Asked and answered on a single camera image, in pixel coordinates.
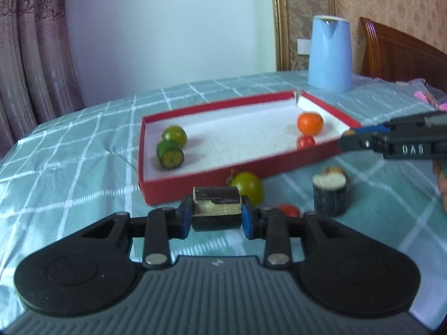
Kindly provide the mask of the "person right hand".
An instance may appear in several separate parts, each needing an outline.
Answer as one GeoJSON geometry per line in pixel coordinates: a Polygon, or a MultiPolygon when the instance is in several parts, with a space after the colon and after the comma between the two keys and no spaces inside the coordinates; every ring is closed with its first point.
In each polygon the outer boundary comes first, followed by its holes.
{"type": "Polygon", "coordinates": [[[433,174],[437,178],[437,185],[441,196],[441,201],[443,204],[443,209],[447,212],[447,161],[433,161],[433,174]]]}

